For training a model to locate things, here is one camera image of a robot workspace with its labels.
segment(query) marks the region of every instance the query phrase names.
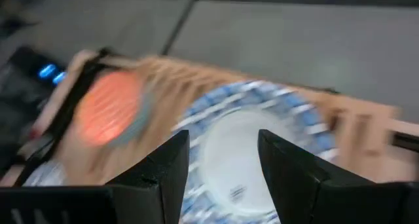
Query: wooden dish rack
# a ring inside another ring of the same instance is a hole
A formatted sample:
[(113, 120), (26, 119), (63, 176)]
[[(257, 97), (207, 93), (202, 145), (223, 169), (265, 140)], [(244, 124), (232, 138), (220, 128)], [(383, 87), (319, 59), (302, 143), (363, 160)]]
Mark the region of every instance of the wooden dish rack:
[[(46, 128), (83, 63), (95, 55), (95, 52), (84, 50), (74, 57), (67, 77), (54, 91), (36, 122), (40, 128)], [(69, 184), (106, 183), (170, 137), (172, 127), (197, 98), (223, 84), (256, 79), (211, 65), (167, 57), (152, 56), (140, 60), (112, 57), (103, 62), (133, 69), (148, 82), (153, 91), (152, 115), (138, 138), (114, 148), (84, 146), (71, 125), (56, 157), (65, 166)], [(419, 127), (415, 124), (395, 120), (397, 108), (394, 106), (299, 86), (288, 87), (316, 105), (323, 120), (333, 129), (339, 150), (337, 164), (373, 181), (391, 180), (383, 174), (387, 172), (392, 131), (419, 134)]]

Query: gray floor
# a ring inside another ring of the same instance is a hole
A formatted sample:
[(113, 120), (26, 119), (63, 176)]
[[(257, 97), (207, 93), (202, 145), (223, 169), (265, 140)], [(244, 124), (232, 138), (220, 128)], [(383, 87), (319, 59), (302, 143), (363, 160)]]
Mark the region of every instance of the gray floor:
[[(62, 61), (84, 48), (158, 54), (188, 0), (39, 0), (39, 24), (0, 44), (30, 43)], [(402, 108), (419, 122), (418, 9), (199, 1), (169, 55), (269, 79), (333, 87)]]

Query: blue and white plate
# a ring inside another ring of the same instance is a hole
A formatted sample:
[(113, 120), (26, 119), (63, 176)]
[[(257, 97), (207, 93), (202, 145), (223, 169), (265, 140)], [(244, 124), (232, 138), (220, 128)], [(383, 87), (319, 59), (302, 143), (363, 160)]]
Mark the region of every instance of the blue and white plate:
[(313, 105), (264, 81), (222, 86), (196, 100), (174, 132), (189, 130), (184, 223), (279, 223), (257, 152), (259, 129), (326, 160), (334, 139)]

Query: plate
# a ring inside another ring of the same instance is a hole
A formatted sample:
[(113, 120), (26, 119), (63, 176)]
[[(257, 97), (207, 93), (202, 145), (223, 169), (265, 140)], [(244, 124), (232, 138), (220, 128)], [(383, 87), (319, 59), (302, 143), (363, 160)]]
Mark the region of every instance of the plate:
[(189, 130), (183, 223), (279, 223), (259, 155), (259, 129), (333, 160), (334, 139), (316, 108), (290, 89), (264, 81), (208, 92), (174, 128)]

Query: blue led light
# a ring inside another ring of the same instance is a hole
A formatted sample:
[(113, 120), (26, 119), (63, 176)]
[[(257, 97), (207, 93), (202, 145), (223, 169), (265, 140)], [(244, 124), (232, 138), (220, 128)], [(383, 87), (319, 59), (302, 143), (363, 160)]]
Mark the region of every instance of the blue led light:
[(54, 84), (58, 84), (58, 83), (60, 83), (60, 81), (62, 81), (63, 79), (64, 79), (64, 77), (65, 77), (65, 72), (61, 72), (60, 74), (58, 74), (53, 80), (52, 80), (52, 82), (54, 83)]
[(42, 68), (42, 70), (40, 70), (40, 72), (38, 73), (38, 76), (40, 78), (47, 78), (51, 75), (52, 72), (54, 72), (56, 69), (56, 66), (54, 64), (48, 64), (47, 66), (45, 66), (44, 68)]

